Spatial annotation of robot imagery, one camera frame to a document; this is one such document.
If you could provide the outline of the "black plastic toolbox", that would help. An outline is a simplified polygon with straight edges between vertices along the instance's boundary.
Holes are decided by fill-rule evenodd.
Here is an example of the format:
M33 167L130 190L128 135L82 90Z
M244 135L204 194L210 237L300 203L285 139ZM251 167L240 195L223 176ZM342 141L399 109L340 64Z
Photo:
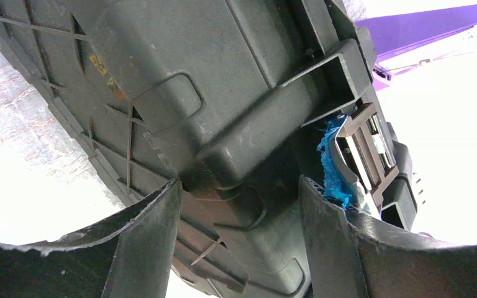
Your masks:
M373 41L342 1L0 1L0 52L131 204L183 184L165 266L218 297L319 297L299 178L326 118L374 107L378 207L412 158L384 118Z

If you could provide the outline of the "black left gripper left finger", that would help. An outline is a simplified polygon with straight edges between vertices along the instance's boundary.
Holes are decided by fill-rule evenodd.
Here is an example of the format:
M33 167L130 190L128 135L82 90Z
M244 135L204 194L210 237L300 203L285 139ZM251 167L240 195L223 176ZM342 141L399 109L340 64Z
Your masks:
M55 241L0 243L0 297L165 297L182 195L172 179Z

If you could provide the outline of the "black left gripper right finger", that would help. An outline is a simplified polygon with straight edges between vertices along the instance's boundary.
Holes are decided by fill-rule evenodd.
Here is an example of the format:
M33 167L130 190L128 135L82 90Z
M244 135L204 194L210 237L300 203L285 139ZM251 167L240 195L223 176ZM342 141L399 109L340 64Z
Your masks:
M344 210L306 176L299 203L314 297L477 297L477 245Z

